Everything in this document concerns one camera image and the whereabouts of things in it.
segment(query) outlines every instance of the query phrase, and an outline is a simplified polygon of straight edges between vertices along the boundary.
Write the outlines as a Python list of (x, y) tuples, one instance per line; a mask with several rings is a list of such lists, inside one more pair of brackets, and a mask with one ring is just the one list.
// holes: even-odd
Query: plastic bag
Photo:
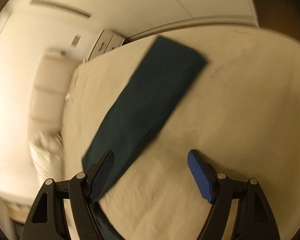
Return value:
[(62, 180), (63, 144), (59, 133), (38, 132), (29, 142), (31, 158), (37, 169), (39, 188), (46, 179)]

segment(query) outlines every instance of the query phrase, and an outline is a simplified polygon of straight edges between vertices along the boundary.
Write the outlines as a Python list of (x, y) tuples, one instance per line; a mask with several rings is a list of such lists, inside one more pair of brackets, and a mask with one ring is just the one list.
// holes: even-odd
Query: mattress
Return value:
[[(162, 35), (196, 49), (209, 63), (157, 138), (101, 199), (109, 221), (126, 240), (196, 239), (211, 207), (187, 166), (187, 153), (196, 148), (231, 179), (257, 178), (282, 240), (291, 239), (300, 227), (300, 43), (226, 25)], [(64, 179), (82, 170), (99, 125), (155, 38), (75, 70), (63, 115)], [(235, 213), (233, 200), (224, 239)]]

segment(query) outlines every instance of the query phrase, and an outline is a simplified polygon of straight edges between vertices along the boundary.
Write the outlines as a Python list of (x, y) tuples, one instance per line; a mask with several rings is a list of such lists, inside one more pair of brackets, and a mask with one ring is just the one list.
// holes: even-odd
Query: upholstered headboard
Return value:
[(62, 52), (45, 52), (34, 80), (28, 139), (38, 131), (61, 131), (65, 97), (79, 62)]

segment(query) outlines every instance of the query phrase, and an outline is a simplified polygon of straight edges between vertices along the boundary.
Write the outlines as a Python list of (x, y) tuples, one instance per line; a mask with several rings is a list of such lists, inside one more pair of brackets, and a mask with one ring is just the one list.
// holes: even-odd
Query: dark teal fabric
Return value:
[(104, 117), (87, 153), (83, 170), (109, 149), (115, 161), (106, 193), (161, 130), (206, 60), (195, 50), (158, 36)]

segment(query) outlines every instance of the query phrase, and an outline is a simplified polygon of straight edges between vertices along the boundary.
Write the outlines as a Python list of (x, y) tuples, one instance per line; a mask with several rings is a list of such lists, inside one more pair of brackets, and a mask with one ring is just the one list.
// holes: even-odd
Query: blue gripper pad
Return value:
[(190, 151), (187, 158), (188, 166), (195, 182), (197, 183), (202, 197), (206, 199), (210, 204), (212, 204), (215, 200), (212, 192), (212, 184), (197, 158), (198, 156), (195, 156), (194, 153)]
[(110, 176), (112, 168), (114, 166), (114, 152), (111, 151), (109, 155), (104, 160), (102, 166), (100, 167), (98, 173), (96, 174), (92, 185), (90, 198), (92, 200), (99, 200), (103, 195), (103, 190), (105, 188), (106, 182)]

